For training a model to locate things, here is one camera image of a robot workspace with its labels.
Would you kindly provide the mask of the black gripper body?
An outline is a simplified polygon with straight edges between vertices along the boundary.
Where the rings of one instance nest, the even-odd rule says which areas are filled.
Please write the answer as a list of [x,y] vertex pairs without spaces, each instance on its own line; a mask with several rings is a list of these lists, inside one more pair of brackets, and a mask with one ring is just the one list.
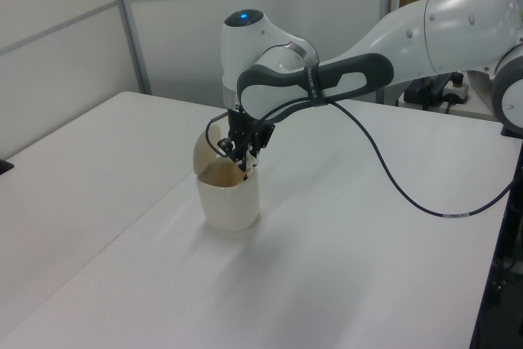
[[232,148],[242,144],[266,147],[266,123],[252,118],[245,112],[227,110],[229,131],[227,141]]

